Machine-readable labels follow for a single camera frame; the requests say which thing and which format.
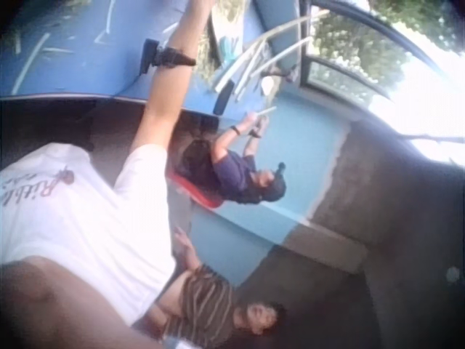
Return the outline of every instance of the tree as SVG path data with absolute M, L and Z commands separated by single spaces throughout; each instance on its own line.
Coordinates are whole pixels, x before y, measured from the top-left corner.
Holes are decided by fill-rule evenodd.
M 371 0 L 371 6 L 388 22 L 404 23 L 407 28 L 425 35 L 440 49 L 457 53 L 464 51 L 460 21 L 445 0 Z
M 337 63 L 386 91 L 394 91 L 397 83 L 403 80 L 402 65 L 408 60 L 407 52 L 378 31 L 334 13 L 319 20 L 313 30 L 315 52 L 307 53 Z M 339 72 L 317 65 L 315 69 L 314 64 L 310 78 L 349 94 L 367 106 L 376 94 Z

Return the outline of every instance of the wristband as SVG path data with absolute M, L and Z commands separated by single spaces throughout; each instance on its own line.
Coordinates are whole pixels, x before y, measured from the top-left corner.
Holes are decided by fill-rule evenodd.
M 238 128 L 237 128 L 236 126 L 231 126 L 230 128 L 231 128 L 232 130 L 234 130 L 235 133 L 238 134 L 238 136 L 240 136 L 240 132 L 239 132 L 239 130 L 238 130 Z

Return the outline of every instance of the striped shirt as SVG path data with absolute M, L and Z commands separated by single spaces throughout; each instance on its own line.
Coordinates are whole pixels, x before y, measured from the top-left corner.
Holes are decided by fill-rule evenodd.
M 186 280 L 181 307 L 183 317 L 169 319 L 166 335 L 210 349 L 233 333 L 234 288 L 208 266 L 203 265 Z

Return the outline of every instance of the young man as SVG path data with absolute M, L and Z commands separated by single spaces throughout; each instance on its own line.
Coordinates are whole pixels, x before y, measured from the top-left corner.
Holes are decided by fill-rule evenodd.
M 269 169 L 257 170 L 255 166 L 259 140 L 269 122 L 268 117 L 264 116 L 257 123 L 256 114 L 250 113 L 241 123 L 230 127 L 218 137 L 211 147 L 213 169 L 220 184 L 220 193 L 225 199 L 243 204 L 258 204 L 264 200 L 277 201 L 286 193 L 283 163 L 276 172 Z M 238 136 L 244 135 L 252 127 L 242 156 L 228 149 Z
M 177 172 L 205 192 L 219 194 L 224 200 L 240 204 L 279 200 L 286 193 L 284 164 L 279 164 L 275 172 L 257 170 L 255 166 L 259 140 L 269 122 L 267 116 L 257 122 L 256 114 L 250 113 L 213 142 L 194 140 L 182 152 Z M 249 140 L 241 156 L 228 148 L 244 134 L 249 135 Z
M 178 230 L 175 237 L 184 249 L 187 271 L 147 313 L 158 331 L 209 349 L 236 331 L 261 335 L 282 324 L 286 312 L 280 305 L 258 302 L 237 306 L 234 287 L 202 264 L 186 233 Z
M 196 58 L 213 5 L 190 0 L 169 46 Z M 114 188 L 56 143 L 0 174 L 1 320 L 22 347 L 160 348 L 129 326 L 174 269 L 164 172 L 191 73 L 157 69 Z

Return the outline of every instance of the red chair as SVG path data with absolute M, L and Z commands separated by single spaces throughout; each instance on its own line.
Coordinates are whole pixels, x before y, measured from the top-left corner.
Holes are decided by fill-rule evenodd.
M 205 191 L 200 190 L 189 180 L 177 174 L 173 169 L 168 169 L 166 171 L 166 175 L 170 180 L 187 190 L 190 197 L 195 202 L 203 207 L 206 207 L 207 209 L 217 209 L 223 205 L 223 202 L 225 202 L 225 200 L 217 194 L 206 193 Z

